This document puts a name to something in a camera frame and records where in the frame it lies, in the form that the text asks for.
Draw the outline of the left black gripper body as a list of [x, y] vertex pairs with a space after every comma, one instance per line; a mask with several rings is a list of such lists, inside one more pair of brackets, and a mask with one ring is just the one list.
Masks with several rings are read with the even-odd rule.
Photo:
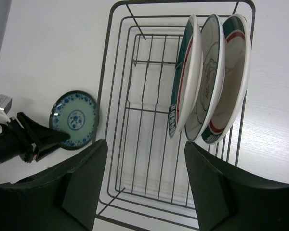
[[17, 122], [13, 119], [10, 123], [0, 123], [0, 164], [19, 156], [24, 162], [36, 160], [36, 144], [29, 135], [28, 128], [22, 125], [29, 125], [33, 128], [35, 124], [32, 120]]

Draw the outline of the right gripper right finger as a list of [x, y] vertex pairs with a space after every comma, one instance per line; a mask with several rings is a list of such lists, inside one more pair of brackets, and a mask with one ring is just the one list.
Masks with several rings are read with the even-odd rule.
[[223, 161], [193, 142], [184, 148], [202, 231], [289, 231], [289, 184]]

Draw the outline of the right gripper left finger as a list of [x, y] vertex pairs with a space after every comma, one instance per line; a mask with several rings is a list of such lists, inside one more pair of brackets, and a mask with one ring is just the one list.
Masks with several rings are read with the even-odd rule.
[[0, 231], [91, 231], [107, 159], [100, 139], [16, 183], [0, 184]]

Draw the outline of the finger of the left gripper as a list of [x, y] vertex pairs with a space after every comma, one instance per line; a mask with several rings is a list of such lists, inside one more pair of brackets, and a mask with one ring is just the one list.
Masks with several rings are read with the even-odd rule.
[[59, 148], [61, 142], [70, 138], [66, 132], [47, 128], [32, 119], [25, 113], [17, 113], [17, 119], [23, 126], [21, 130], [21, 142], [25, 145], [25, 151], [20, 157], [25, 162], [39, 161]]

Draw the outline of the blue floral green plate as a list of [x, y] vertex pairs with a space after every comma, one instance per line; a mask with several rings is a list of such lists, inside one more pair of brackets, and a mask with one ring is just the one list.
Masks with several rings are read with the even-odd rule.
[[66, 150], [77, 150], [90, 143], [99, 125], [99, 107], [88, 93], [73, 90], [63, 94], [53, 105], [49, 128], [70, 137], [59, 143]]

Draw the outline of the green red rimmed plate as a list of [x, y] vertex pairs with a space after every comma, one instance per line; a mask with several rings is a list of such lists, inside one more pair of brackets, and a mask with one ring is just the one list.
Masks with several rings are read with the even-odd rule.
[[175, 65], [169, 106], [169, 137], [174, 138], [184, 128], [196, 104], [203, 70], [203, 50], [200, 26], [196, 15], [186, 23]]
[[231, 15], [223, 23], [225, 37], [225, 75], [219, 102], [202, 133], [207, 144], [218, 143], [235, 122], [247, 91], [251, 38], [247, 20], [240, 14]]

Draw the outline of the white plate grey rim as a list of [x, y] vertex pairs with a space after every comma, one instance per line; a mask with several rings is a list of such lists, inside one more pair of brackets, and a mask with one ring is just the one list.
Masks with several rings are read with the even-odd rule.
[[220, 17], [210, 15], [201, 29], [203, 71], [195, 106], [185, 124], [189, 141], [205, 131], [219, 102], [225, 75], [225, 38]]

